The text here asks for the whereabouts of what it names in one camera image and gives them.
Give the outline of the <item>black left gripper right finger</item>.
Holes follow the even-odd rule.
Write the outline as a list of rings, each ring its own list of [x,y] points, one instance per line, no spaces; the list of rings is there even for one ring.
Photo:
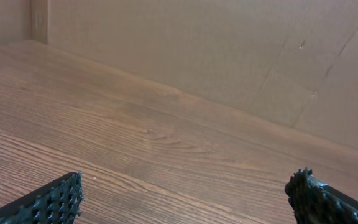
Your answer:
[[[297,224],[358,224],[358,201],[300,169],[285,185]]]

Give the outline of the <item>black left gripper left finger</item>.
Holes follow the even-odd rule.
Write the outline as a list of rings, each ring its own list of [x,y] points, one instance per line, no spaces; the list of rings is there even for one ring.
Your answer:
[[[84,200],[80,172],[69,172],[0,208],[0,224],[73,224]]]

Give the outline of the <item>cardboard wall panel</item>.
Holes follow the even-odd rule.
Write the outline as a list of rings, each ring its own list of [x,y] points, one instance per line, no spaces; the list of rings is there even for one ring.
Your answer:
[[[0,1],[30,38],[358,148],[358,1]]]

